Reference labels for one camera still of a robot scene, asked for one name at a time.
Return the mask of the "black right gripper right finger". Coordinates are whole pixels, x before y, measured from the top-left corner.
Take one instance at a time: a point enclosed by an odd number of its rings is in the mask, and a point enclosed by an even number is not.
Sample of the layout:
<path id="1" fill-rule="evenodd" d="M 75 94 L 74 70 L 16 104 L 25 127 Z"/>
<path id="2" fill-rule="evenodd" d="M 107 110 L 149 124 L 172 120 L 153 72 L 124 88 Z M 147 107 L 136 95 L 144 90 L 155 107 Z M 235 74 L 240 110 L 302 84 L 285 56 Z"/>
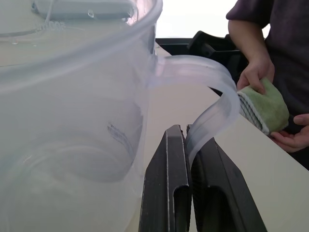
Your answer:
<path id="1" fill-rule="evenodd" d="M 240 169 L 214 138 L 190 164 L 197 232 L 267 232 Z"/>

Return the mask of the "person's right hand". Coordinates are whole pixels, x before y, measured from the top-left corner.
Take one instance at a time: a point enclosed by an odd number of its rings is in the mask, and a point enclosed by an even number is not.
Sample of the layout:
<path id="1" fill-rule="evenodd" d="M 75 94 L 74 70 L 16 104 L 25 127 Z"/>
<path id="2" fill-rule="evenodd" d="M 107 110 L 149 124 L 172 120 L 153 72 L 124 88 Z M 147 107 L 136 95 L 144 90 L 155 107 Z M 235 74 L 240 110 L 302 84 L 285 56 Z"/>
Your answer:
<path id="1" fill-rule="evenodd" d="M 261 80 L 267 78 L 270 82 L 273 82 L 274 73 L 275 68 L 270 57 L 253 58 L 242 71 L 237 82 L 237 90 L 249 86 L 256 92 L 265 94 L 266 90 Z"/>

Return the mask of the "person's left hand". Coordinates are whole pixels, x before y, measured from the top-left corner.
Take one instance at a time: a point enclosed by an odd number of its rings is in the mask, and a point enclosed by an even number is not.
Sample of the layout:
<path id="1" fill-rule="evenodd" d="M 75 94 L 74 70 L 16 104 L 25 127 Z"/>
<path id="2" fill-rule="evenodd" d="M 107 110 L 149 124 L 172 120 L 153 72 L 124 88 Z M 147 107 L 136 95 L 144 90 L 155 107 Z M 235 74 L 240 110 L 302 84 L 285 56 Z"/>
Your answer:
<path id="1" fill-rule="evenodd" d="M 295 116 L 294 123 L 304 126 L 295 135 L 285 131 L 271 133 L 271 140 L 288 153 L 294 153 L 309 146 L 309 114 Z"/>

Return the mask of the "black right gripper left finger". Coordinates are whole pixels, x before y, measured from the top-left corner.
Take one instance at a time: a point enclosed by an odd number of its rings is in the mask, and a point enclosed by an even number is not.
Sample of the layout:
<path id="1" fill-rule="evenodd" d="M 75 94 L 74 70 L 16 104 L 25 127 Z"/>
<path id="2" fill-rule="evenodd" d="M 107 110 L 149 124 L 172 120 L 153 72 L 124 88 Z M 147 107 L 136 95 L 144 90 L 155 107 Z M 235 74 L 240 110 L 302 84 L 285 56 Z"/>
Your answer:
<path id="1" fill-rule="evenodd" d="M 190 181 L 183 131 L 173 125 L 164 132 L 145 172 L 139 232 L 188 232 Z"/>

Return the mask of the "person in dark shirt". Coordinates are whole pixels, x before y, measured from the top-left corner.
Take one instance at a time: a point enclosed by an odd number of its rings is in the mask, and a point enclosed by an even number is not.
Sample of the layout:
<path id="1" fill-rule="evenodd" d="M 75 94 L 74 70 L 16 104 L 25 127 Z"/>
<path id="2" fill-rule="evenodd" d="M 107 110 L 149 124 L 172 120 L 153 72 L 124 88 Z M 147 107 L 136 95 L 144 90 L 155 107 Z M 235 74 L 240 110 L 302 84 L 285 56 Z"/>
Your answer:
<path id="1" fill-rule="evenodd" d="M 272 83 L 290 113 L 289 126 L 281 131 L 299 133 L 304 126 L 294 117 L 309 114 L 309 0 L 237 0 L 226 18 L 262 29 L 275 68 Z M 309 146 L 289 154 L 309 170 Z"/>

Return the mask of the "green cleaning cloth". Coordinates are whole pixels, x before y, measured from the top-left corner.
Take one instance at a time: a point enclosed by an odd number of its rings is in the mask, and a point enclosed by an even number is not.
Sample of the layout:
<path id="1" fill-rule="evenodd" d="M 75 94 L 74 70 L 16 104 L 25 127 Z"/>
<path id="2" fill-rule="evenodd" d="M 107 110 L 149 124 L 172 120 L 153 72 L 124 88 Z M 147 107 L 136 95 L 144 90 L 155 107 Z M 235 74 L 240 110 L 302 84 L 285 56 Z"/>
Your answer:
<path id="1" fill-rule="evenodd" d="M 269 79 L 263 78 L 261 82 L 264 94 L 250 86 L 238 91 L 240 114 L 263 134 L 270 135 L 288 126 L 290 114 L 281 93 Z"/>

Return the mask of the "clear plastic blender jar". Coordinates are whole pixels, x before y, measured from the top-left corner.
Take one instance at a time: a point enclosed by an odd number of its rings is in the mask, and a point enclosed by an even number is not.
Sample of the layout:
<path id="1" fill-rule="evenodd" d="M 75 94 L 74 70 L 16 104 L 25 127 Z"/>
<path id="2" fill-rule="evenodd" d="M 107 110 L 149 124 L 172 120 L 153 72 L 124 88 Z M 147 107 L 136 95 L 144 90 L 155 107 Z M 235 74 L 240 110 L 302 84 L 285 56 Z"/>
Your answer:
<path id="1" fill-rule="evenodd" d="M 123 232 L 142 193 L 148 91 L 221 91 L 192 124 L 202 146 L 239 114 L 228 70 L 159 57 L 162 0 L 0 0 L 0 232 Z"/>

